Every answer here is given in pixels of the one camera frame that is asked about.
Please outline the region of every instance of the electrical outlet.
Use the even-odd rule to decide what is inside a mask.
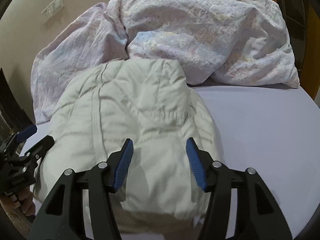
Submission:
[[[63,8],[62,0],[53,0],[42,12],[41,16],[44,22]]]

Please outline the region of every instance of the human hand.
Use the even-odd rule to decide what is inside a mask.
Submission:
[[[31,216],[36,213],[36,206],[33,203],[33,193],[30,192],[29,187],[24,188],[18,193],[18,199],[19,202],[13,202],[13,200],[10,197],[7,197],[6,195],[0,195],[0,202],[2,203],[3,207],[8,208],[18,208],[21,205],[21,210],[26,216]]]

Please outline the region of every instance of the white puffer jacket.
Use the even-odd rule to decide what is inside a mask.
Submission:
[[[197,186],[185,148],[193,137],[218,160],[213,120],[178,61],[119,60],[77,75],[58,101],[51,135],[56,143],[35,186],[40,201],[65,169],[89,170],[130,138],[127,180],[111,194],[119,230],[164,233],[205,214],[210,195]]]

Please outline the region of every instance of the bed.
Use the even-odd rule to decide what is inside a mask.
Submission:
[[[215,120],[222,161],[232,169],[254,167],[259,172],[295,238],[320,202],[318,106],[301,87],[237,87],[207,81],[195,90]],[[48,133],[48,126],[38,125],[23,152]],[[235,217],[233,192],[227,237],[234,233]],[[164,238],[143,234],[123,239]]]

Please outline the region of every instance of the metal pin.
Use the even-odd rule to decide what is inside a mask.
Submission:
[[[98,167],[100,168],[100,169],[104,169],[105,167],[107,167],[108,166],[108,164],[106,163],[106,162],[102,162],[102,163],[99,163],[98,164]]]
[[[222,166],[221,162],[218,162],[218,161],[214,161],[212,163],[212,166],[215,167],[215,168],[220,168]]]
[[[254,168],[248,168],[247,169],[247,172],[251,175],[255,174],[256,173],[256,170]]]
[[[69,175],[71,175],[72,174],[72,169],[66,169],[65,171],[64,171],[64,175],[66,175],[66,176],[69,176]]]

